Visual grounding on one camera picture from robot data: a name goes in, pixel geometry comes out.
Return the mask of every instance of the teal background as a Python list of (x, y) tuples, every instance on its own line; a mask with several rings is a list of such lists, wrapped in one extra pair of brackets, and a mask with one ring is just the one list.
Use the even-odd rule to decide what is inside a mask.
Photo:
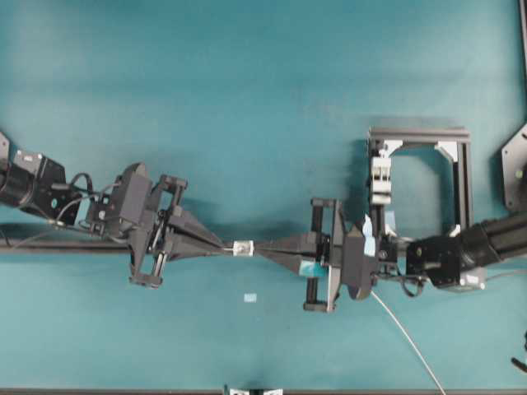
[[(264, 239), (308, 229), (313, 196), (360, 217), (371, 125), (463, 125), (480, 221), (506, 214), (496, 153), (525, 120), (522, 59), (516, 0), (3, 0), (0, 126), (97, 187), (140, 160), (184, 177), (221, 237)], [(445, 166), (396, 159), (401, 234), (451, 219)], [(127, 263), (3, 256), (0, 386), (433, 388), (372, 298), (308, 314), (305, 280), (263, 259), (172, 263), (157, 291)], [(521, 276), (417, 300), (377, 287), (446, 388), (527, 387), (509, 362), (526, 291)]]

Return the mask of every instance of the white cable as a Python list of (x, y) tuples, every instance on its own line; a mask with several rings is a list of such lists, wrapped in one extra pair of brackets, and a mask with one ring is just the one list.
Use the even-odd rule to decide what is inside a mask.
[(410, 337), (410, 335), (408, 335), (408, 332), (406, 332), (406, 329), (404, 329), (404, 326), (399, 322), (397, 317), (395, 317), (395, 314), (392, 312), (392, 310), (389, 309), (389, 307), (385, 304), (385, 302), (383, 302), (382, 299), (379, 296), (377, 296), (377, 294), (374, 291), (371, 292), (371, 295), (375, 298), (375, 300), (377, 300), (379, 302), (379, 304), (386, 310), (386, 312), (389, 314), (389, 316), (395, 321), (395, 323), (397, 324), (397, 326), (399, 327), (399, 329), (401, 330), (403, 335), (407, 338), (408, 342), (410, 343), (410, 346), (412, 346), (413, 349), (415, 350), (415, 352), (416, 352), (417, 356), (419, 357), (419, 359), (421, 360), (422, 364), (425, 365), (425, 368), (427, 368), (427, 371), (428, 371), (430, 377), (434, 380), (434, 383), (436, 383), (436, 386), (439, 388), (439, 391), (442, 393), (442, 395), (446, 395), (446, 392), (443, 389), (443, 387), (441, 386), (441, 384), (439, 383), (439, 380), (437, 379), (436, 375), (434, 374), (434, 372), (431, 371), (430, 366), (425, 361), (424, 356), (422, 356), (421, 352), (417, 348), (417, 345), (413, 342), (413, 340)]

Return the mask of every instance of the white label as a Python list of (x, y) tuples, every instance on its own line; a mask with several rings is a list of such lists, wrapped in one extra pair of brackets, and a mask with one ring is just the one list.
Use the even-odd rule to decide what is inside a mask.
[(479, 283), (479, 277), (477, 277), (477, 276), (470, 276), (468, 274), (467, 275), (467, 281), (469, 282), (469, 284), (478, 284)]
[(245, 303), (256, 303), (258, 296), (256, 294), (244, 294)]

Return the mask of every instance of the cable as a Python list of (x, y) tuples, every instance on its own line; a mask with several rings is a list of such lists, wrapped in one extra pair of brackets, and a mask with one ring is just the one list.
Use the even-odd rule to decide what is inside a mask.
[(9, 242), (9, 238), (7, 237), (6, 233), (0, 228), (0, 235), (2, 235), (3, 239), (6, 240), (6, 246), (12, 247), (11, 243)]
[(487, 277), (487, 281), (496, 280), (501, 277), (517, 276), (519, 274), (527, 274), (527, 269), (518, 269), (518, 270), (513, 270), (511, 272), (503, 272), (503, 273), (495, 274), (494, 276)]
[(57, 219), (55, 220), (55, 222), (59, 222), (60, 219), (63, 217), (64, 213), (68, 210), (68, 208), (73, 206), (74, 204), (77, 204), (77, 203), (79, 203), (79, 202), (81, 202), (83, 200), (86, 200), (86, 199), (91, 199), (91, 198), (93, 198), (95, 196), (99, 196), (100, 200), (101, 200), (102, 196), (104, 195), (106, 190), (108, 190), (110, 188), (113, 188), (113, 187), (117, 187), (119, 185), (120, 185), (120, 183), (108, 184), (104, 188), (102, 188), (101, 191), (98, 192), (98, 193), (90, 193), (89, 195), (86, 195), (86, 196), (83, 196), (83, 197), (79, 197), (77, 199), (73, 199), (70, 203), (68, 203), (66, 206), (64, 206), (64, 208), (60, 211), (60, 213), (58, 214)]
[(401, 332), (403, 333), (403, 335), (406, 337), (406, 339), (408, 340), (408, 342), (410, 343), (410, 346), (412, 346), (413, 350), (416, 352), (417, 356), (419, 357), (419, 359), (421, 360), (422, 364), (425, 365), (425, 368), (427, 368), (427, 371), (429, 373), (429, 375), (431, 376), (431, 378), (434, 380), (434, 383), (436, 383), (436, 386), (437, 388), (439, 389), (439, 391), (441, 392), (442, 395), (446, 395), (446, 392), (445, 390), (443, 389), (443, 387), (441, 386), (441, 384), (439, 383), (439, 380), (436, 378), (436, 375), (434, 374), (434, 372), (432, 372), (430, 366), (428, 365), (428, 363), (426, 362), (424, 356), (422, 356), (421, 352), (419, 351), (419, 349), (417, 348), (417, 345), (415, 344), (415, 342), (412, 340), (412, 338), (410, 337), (410, 335), (408, 334), (408, 332), (406, 332), (406, 329), (404, 329), (404, 326), (401, 324), (401, 322), (397, 319), (397, 317), (395, 317), (395, 314), (392, 312), (392, 310), (385, 304), (385, 302), (382, 301), (382, 299), (377, 296), (377, 294), (372, 290), (371, 291), (371, 295), (375, 298), (375, 300), (377, 300), (377, 302), (379, 302), (379, 304), (386, 310), (386, 313), (389, 314), (389, 316), (395, 321), (395, 323), (397, 324), (397, 326), (399, 327), (399, 329), (401, 330)]
[(75, 183), (80, 179), (84, 178), (86, 181), (86, 190), (89, 194), (93, 193), (93, 182), (91, 181), (91, 176), (88, 173), (77, 173), (73, 176), (72, 180), (69, 182), (70, 188), (76, 188)]
[(45, 237), (47, 235), (50, 235), (52, 234), (53, 232), (56, 232), (58, 229), (53, 229), (53, 230), (47, 230), (45, 232), (42, 232), (42, 233), (38, 233), (37, 235), (35, 236), (31, 236), (31, 237), (28, 237), (27, 239), (23, 239), (21, 241), (19, 241), (18, 243), (14, 244), (11, 246), (12, 249), (17, 249), (19, 248), (21, 245), (23, 244), (26, 244), (26, 243), (29, 243), (30, 241), (33, 241), (33, 240), (36, 240), (36, 239), (40, 239), (42, 237)]

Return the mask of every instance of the mounting plate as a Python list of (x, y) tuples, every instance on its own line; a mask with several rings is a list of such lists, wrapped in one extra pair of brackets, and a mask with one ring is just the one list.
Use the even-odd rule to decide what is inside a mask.
[(527, 210), (527, 124), (501, 149), (501, 163), (505, 206)]

